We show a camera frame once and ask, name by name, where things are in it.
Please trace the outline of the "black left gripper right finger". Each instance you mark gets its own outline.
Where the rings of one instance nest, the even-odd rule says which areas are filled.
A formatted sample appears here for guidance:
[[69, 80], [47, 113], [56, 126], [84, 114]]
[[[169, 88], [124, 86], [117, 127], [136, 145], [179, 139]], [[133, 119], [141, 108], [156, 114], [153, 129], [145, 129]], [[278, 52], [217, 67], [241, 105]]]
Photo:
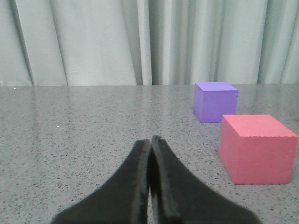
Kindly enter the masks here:
[[257, 224], [250, 210], [218, 194], [178, 159], [167, 142], [153, 136], [149, 183], [159, 224]]

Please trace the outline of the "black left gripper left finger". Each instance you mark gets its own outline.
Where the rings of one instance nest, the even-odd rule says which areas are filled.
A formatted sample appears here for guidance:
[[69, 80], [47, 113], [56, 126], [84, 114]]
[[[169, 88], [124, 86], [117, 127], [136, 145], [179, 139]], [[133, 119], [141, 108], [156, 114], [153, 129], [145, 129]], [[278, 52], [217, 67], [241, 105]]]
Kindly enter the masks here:
[[59, 213], [54, 224], [145, 224], [149, 197], [150, 140], [138, 140], [99, 189]]

